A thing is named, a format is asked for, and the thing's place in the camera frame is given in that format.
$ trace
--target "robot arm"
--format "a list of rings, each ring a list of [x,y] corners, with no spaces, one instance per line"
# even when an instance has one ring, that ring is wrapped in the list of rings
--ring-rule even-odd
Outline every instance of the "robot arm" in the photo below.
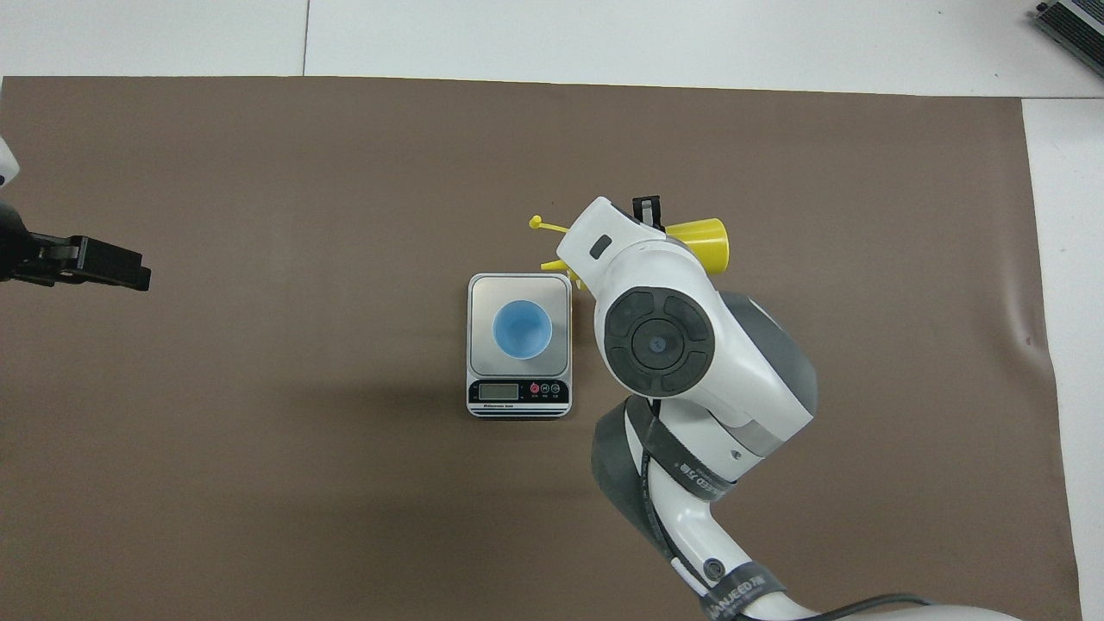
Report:
[[[633,392],[595,429],[598,486],[694,590],[712,621],[828,621],[879,603],[930,603],[885,596],[818,615],[787,598],[712,518],[712,503],[813,420],[816,373],[762,307],[718,293],[694,253],[650,224],[598,198],[556,249],[594,294],[603,360]],[[862,618],[1010,619],[943,606]]]
[[[19,173],[19,164],[0,137],[0,187]],[[0,202],[0,282],[36,285],[98,283],[149,291],[149,267],[141,254],[84,235],[55,238],[32,233],[10,206]]]
[[[3,136],[0,136],[0,188],[11,182],[17,175],[19,175],[19,162],[15,161],[15,156],[11,155],[8,143],[3,141]]]

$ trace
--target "black cable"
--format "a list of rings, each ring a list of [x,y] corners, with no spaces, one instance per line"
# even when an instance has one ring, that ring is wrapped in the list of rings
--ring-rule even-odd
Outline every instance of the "black cable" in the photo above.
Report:
[[[872,597],[870,599],[864,599],[862,601],[857,601],[845,606],[843,608],[837,608],[830,612],[825,612],[822,614],[815,614],[813,617],[806,617],[804,619],[795,619],[794,621],[837,621],[837,619],[842,619],[850,614],[856,614],[858,612],[864,612],[871,608],[877,608],[879,606],[888,606],[891,603],[917,603],[920,606],[932,606],[933,602],[930,599],[922,598],[920,596],[914,596],[912,593],[888,593],[884,596]],[[746,614],[739,613],[733,618],[733,621],[761,621],[754,617],[747,617]]]

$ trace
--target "black strap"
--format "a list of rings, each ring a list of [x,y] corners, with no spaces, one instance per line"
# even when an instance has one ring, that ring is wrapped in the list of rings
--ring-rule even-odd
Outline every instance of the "black strap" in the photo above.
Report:
[[[753,601],[767,593],[785,590],[786,587],[767,568],[749,561],[721,578],[699,602],[710,621],[732,621]]]
[[[644,501],[644,515],[648,520],[648,528],[651,530],[651,537],[656,543],[656,547],[659,548],[659,552],[664,555],[664,558],[670,560],[678,556],[676,547],[671,545],[671,539],[667,535],[667,530],[664,525],[659,522],[659,516],[656,515],[656,505],[651,502],[651,488],[648,487],[648,462],[651,461],[651,456],[645,451],[640,455],[640,497]]]
[[[650,453],[667,474],[678,481],[686,491],[707,503],[712,503],[735,486],[735,482],[710,470],[679,442],[667,425],[651,413],[646,399],[630,397],[625,404],[625,411],[645,452]]]

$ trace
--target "yellow plastic part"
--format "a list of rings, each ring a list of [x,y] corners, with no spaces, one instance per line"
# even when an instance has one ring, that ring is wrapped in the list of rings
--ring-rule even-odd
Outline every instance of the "yellow plastic part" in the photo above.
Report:
[[[729,269],[729,232],[716,218],[667,227],[667,234],[687,244],[710,274]]]
[[[541,220],[540,215],[533,215],[532,218],[529,219],[529,228],[533,229],[534,231],[537,229],[548,229],[549,231],[559,231],[561,233],[567,232],[567,229],[565,227],[545,223],[543,220]]]

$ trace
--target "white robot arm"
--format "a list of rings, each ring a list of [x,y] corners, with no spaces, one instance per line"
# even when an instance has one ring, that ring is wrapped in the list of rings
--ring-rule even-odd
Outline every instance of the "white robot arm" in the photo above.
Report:
[[[0,136],[0,188],[10,183],[17,175],[19,175],[19,162],[8,148],[8,143],[3,141],[3,136]]]
[[[556,249],[594,294],[603,360],[633,392],[595,429],[592,466],[602,491],[712,621],[830,621],[883,603],[930,603],[883,596],[817,614],[786,597],[712,518],[712,503],[813,420],[816,373],[762,307],[718,293],[694,253],[649,224],[599,197]],[[1011,619],[951,606],[861,618]]]

